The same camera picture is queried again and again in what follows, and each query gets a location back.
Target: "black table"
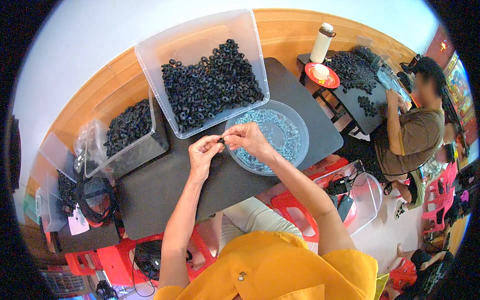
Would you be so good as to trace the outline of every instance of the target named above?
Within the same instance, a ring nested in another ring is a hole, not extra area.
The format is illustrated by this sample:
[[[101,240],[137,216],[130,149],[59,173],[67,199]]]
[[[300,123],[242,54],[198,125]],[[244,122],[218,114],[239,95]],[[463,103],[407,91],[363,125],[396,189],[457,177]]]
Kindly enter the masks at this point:
[[[327,57],[331,57],[335,54],[335,51],[329,50],[327,52]],[[308,54],[300,54],[298,55],[297,59],[303,64],[306,65],[310,62],[310,53]],[[300,83],[305,85],[306,80],[306,72],[303,69],[303,72],[300,76]],[[334,108],[322,95],[324,91],[328,90],[333,97],[338,100],[338,105]],[[360,107],[358,103],[359,96],[367,96],[370,102],[375,103],[375,107],[378,108],[379,113],[375,117],[367,117],[365,116],[365,112],[363,108]],[[358,127],[358,130],[355,132],[362,132],[365,135],[370,134],[377,128],[385,119],[386,119],[386,96],[385,96],[385,88],[382,84],[378,83],[377,86],[372,90],[372,94],[369,95],[367,92],[357,89],[351,88],[346,93],[343,92],[343,86],[340,85],[338,88],[335,89],[327,89],[324,87],[320,87],[317,91],[312,94],[312,97],[316,99],[320,97],[323,102],[327,105],[327,107],[332,111],[334,116],[331,118],[331,121],[335,123],[338,121],[343,115],[349,114],[352,118],[352,121],[342,130],[341,134],[345,135],[352,131],[355,127]],[[343,110],[337,111],[340,106],[343,106]]]
[[[90,230],[72,235],[68,223],[58,232],[62,253],[82,252],[117,245],[120,242],[115,224],[90,228]]]
[[[343,145],[343,139],[318,103],[278,60],[266,58],[270,99],[296,110],[307,125],[310,145],[298,169],[303,170]],[[169,150],[120,180],[117,199],[127,235],[134,240],[163,232],[190,173],[188,146],[204,135],[222,134],[226,122],[187,139],[179,139],[166,124]],[[225,150],[215,155],[200,194],[197,219],[259,194],[280,181],[242,168]]]

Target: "yellow blouse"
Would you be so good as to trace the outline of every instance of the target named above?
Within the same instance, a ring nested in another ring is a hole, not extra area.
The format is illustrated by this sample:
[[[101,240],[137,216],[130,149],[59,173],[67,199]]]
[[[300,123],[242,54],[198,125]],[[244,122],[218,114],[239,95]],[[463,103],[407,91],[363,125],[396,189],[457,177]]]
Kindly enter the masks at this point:
[[[185,289],[161,288],[154,300],[373,299],[377,261],[357,250],[321,257],[285,232],[254,231],[233,239]]]

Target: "wooden wall trim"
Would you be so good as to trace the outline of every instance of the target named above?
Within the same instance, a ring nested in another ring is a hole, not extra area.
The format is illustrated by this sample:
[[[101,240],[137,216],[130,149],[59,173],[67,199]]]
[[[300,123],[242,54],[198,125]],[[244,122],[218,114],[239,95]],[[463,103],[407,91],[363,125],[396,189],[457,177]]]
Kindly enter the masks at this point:
[[[296,76],[301,73],[297,55],[311,51],[323,22],[330,23],[337,32],[330,45],[333,50],[348,50],[355,45],[356,36],[363,36],[373,39],[372,46],[391,55],[391,62],[397,66],[415,56],[411,49],[386,34],[339,16],[295,9],[255,9],[253,12],[264,57],[278,59]],[[138,92],[139,84],[146,86],[147,81],[132,47],[100,69],[78,90],[46,136],[54,132],[73,150],[78,131],[90,119],[91,110],[104,100],[121,101],[128,96],[130,87]],[[37,188],[38,184],[30,178],[27,191]]]

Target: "white thermos bottle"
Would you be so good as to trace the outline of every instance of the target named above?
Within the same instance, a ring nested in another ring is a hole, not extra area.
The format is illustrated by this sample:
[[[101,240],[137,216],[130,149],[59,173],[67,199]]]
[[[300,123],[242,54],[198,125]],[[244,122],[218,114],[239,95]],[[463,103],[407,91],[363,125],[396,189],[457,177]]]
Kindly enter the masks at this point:
[[[310,54],[310,60],[312,62],[322,63],[324,61],[328,46],[330,46],[330,42],[335,36],[336,33],[333,32],[333,26],[328,23],[323,23],[322,27],[318,30],[317,38],[315,39],[315,44]]]

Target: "plastic bag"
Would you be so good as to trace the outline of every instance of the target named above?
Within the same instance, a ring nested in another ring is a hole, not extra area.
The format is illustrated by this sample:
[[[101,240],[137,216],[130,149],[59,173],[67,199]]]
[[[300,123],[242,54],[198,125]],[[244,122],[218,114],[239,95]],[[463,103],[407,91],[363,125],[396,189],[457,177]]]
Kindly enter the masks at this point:
[[[73,149],[77,156],[82,150],[88,152],[89,160],[95,161],[98,165],[103,164],[108,160],[107,147],[103,146],[106,142],[108,127],[100,120],[94,119],[84,124],[80,130],[79,135]]]

